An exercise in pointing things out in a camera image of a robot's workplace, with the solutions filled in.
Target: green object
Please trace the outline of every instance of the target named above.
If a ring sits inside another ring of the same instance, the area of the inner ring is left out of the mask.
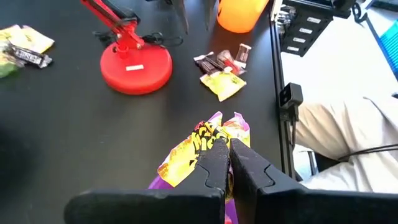
[[[18,66],[11,62],[0,65],[0,78],[8,76],[12,72],[15,72],[17,69]]]

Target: red lamp base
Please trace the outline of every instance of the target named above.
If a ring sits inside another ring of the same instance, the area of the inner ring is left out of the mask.
[[[101,72],[111,88],[141,95],[158,90],[170,79],[172,59],[167,49],[146,44],[141,49],[115,53],[116,44],[108,46],[101,57]]]

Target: small candy packet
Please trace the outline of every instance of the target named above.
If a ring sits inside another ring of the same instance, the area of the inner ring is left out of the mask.
[[[11,42],[16,46],[23,48],[29,48],[31,45],[19,25],[13,25],[11,27],[0,30],[0,42],[7,44]]]
[[[240,44],[234,64],[239,67],[246,68],[246,61],[248,60],[250,50],[251,50],[250,46],[246,44]]]
[[[196,65],[200,68],[200,70],[207,75],[214,74],[216,72],[230,72],[232,71],[232,68],[229,66],[226,66],[222,62],[216,62],[212,58],[210,58],[211,55],[213,55],[214,52],[210,52],[206,55],[200,55],[197,57],[194,57],[193,60],[195,61]]]
[[[18,47],[12,43],[8,43],[5,52],[39,68],[47,67],[52,62],[52,58],[46,54],[40,54],[29,49]]]
[[[246,82],[231,72],[203,75],[200,81],[218,96],[220,102],[229,98],[246,85]]]
[[[30,43],[30,46],[27,47],[29,50],[42,54],[54,44],[53,39],[44,36],[29,26],[23,25],[22,31]]]
[[[234,63],[234,58],[231,56],[231,52],[229,52],[229,50],[223,50],[220,52],[217,55],[217,61],[231,67],[231,72],[235,75],[242,75],[246,72],[243,68]]]

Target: red desk lamp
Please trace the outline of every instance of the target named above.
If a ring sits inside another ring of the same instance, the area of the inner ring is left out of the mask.
[[[105,82],[129,95],[151,93],[164,86],[172,73],[172,59],[166,48],[144,42],[135,29],[140,21],[129,9],[109,0],[81,0],[112,32],[117,41],[101,57]]]

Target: white label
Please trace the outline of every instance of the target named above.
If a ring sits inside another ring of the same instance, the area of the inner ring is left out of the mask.
[[[293,41],[299,42],[299,43],[305,43],[305,39],[298,38],[298,37],[293,37]]]
[[[126,66],[126,71],[135,71],[135,70],[140,70],[144,69],[144,65],[131,65],[131,66]]]
[[[306,28],[300,28],[298,31],[303,32],[304,34],[311,34],[312,30]]]
[[[297,47],[287,47],[287,50],[293,50],[293,51],[296,51],[296,52],[298,52],[300,49],[299,48],[297,48]]]
[[[321,22],[320,19],[317,19],[317,18],[314,18],[314,17],[308,17],[308,18],[307,18],[307,21],[309,21],[309,22],[314,22],[314,23],[316,23],[316,24],[318,24],[318,23]]]

